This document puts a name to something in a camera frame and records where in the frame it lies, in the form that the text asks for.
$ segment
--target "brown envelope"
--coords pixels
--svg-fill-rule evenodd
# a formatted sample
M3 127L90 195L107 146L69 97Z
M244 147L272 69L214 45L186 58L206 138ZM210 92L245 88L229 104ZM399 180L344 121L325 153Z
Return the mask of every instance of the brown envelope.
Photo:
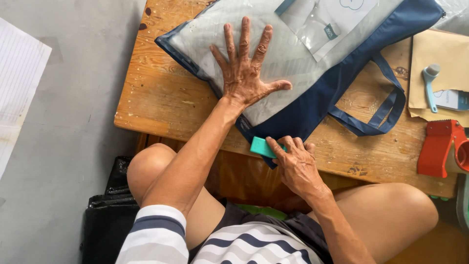
M441 71L431 83L434 92L462 90L469 92L469 37L445 31L426 30L414 36L410 69L409 112L427 121L456 119L469 126L469 111L438 108L433 114L427 103L422 70L438 63Z

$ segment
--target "striped shirt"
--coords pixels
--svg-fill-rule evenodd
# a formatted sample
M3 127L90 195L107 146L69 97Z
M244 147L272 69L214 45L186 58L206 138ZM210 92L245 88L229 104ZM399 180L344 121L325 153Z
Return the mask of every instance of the striped shirt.
M187 263L185 228L186 219L173 207L151 205L140 209L116 264ZM192 263L323 264L294 234L262 222L226 226L214 232Z

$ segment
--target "thigh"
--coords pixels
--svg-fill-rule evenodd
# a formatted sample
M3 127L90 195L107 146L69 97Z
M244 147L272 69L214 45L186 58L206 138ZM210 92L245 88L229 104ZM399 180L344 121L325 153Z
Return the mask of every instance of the thigh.
M377 263L403 251L438 221L433 202L407 184L360 186L340 192L335 199ZM314 212L308 216L318 221Z
M142 150L132 159L127 170L127 181L139 205L151 183L175 156L176 153L170 147L158 143ZM224 213L225 207L203 187L186 219L188 249L202 243L218 225Z

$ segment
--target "person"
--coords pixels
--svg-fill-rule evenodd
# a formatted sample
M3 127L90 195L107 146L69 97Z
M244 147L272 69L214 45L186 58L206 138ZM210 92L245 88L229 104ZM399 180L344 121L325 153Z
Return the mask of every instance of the person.
M259 79L272 26L252 58L249 18L242 20L239 52L232 31L224 25L228 60L210 47L224 87L206 121L179 153L154 144L130 163L129 188L141 209L116 263L383 263L436 225L433 203L410 185L366 185L334 195L319 176L314 145L289 136L278 140L286 152L266 140L282 182L310 213L280 221L212 197L204 183L237 117L270 93L292 89L286 80Z

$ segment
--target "hand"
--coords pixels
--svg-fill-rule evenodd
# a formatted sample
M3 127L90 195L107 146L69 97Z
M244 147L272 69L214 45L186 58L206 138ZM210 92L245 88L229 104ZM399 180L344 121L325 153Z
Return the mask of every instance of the hand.
M236 54L235 42L233 41L233 28L230 24L225 24L224 31L229 62L226 62L215 45L210 46L210 50L223 72L223 97L226 97L229 102L241 110L245 110L272 92L292 89L292 84L285 80L265 84L259 79L262 62L272 38L271 25L265 27L252 59L248 57L249 18L245 16L242 19L239 55Z
M279 166L282 182L290 190L305 200L310 194L317 198L331 193L316 168L314 144L303 144L300 138L286 136L279 139L279 143L287 147L285 152L273 138L267 137L265 140L277 156L272 161Z

